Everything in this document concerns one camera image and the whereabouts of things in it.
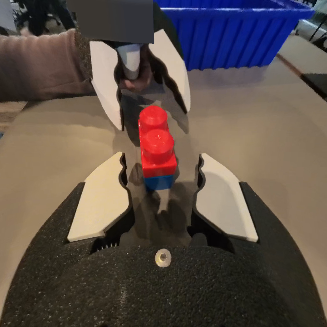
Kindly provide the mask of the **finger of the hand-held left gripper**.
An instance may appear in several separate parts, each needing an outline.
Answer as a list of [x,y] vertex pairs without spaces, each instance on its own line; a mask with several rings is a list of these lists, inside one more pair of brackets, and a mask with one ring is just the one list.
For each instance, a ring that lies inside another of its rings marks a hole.
[[164,29],[154,33],[154,43],[149,44],[152,63],[164,84],[171,90],[184,114],[191,108],[190,85],[184,60]]
[[105,114],[120,131],[124,129],[115,69],[118,65],[117,51],[101,41],[90,41],[92,86]]

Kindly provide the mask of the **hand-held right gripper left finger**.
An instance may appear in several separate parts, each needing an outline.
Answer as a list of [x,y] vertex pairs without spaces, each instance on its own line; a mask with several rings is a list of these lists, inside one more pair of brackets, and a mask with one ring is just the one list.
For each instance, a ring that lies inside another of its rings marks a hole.
[[127,182],[125,153],[120,151],[84,180],[69,242],[103,236],[116,239],[130,230],[135,218]]

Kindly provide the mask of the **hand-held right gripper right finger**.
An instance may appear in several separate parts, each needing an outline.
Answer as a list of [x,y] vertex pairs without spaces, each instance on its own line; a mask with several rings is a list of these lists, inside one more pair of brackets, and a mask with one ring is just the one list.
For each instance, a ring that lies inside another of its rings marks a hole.
[[196,217],[226,236],[259,240],[240,181],[228,168],[208,154],[200,154],[197,184],[193,201]]

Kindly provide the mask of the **blue plastic bin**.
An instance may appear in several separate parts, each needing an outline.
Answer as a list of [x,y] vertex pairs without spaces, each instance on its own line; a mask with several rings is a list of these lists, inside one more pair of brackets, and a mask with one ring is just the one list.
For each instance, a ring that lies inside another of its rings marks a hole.
[[172,20],[187,71],[263,67],[315,10],[300,1],[159,0]]

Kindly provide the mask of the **blue single-stud block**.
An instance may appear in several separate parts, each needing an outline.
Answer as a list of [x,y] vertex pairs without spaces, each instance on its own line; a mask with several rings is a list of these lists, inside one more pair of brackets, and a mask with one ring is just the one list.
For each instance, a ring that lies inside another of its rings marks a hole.
[[151,178],[144,178],[147,192],[170,189],[174,182],[174,175],[162,175]]

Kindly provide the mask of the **red two-stud block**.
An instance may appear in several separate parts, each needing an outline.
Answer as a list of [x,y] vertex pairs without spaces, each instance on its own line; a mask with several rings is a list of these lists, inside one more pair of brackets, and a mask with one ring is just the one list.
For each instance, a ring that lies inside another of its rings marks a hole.
[[138,131],[144,178],[174,175],[177,161],[167,112],[156,105],[144,108],[139,115]]

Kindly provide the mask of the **person's left forearm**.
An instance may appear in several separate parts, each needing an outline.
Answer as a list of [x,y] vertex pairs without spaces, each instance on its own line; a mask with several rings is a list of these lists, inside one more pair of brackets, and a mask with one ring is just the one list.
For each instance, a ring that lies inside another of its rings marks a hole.
[[60,34],[0,39],[0,100],[44,101],[92,95],[89,39]]

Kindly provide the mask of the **person's left hand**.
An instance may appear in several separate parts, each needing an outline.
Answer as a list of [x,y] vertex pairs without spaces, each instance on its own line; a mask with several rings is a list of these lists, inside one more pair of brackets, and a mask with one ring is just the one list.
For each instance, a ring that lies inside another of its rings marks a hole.
[[149,45],[144,44],[138,52],[133,52],[132,60],[138,63],[138,68],[130,70],[124,61],[122,61],[123,73],[120,77],[119,88],[135,93],[142,92],[147,88],[152,79],[152,69],[149,61]]

